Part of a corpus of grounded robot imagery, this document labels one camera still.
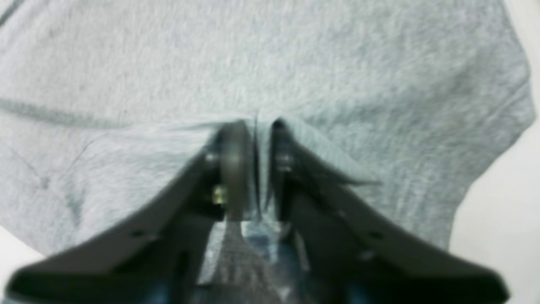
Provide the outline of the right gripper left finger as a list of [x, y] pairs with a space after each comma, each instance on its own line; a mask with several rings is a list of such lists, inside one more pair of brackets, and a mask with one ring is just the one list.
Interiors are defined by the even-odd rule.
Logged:
[[214, 223], [244, 217], [250, 150], [245, 123], [227, 123], [148, 206], [19, 269], [6, 296], [21, 304], [187, 304]]

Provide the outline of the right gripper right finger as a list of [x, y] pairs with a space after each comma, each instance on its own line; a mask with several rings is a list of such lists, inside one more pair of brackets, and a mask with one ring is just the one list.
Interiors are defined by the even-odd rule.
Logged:
[[305, 296], [317, 304], [503, 304], [491, 269], [401, 229], [363, 202], [322, 160], [272, 125], [276, 217], [290, 225]]

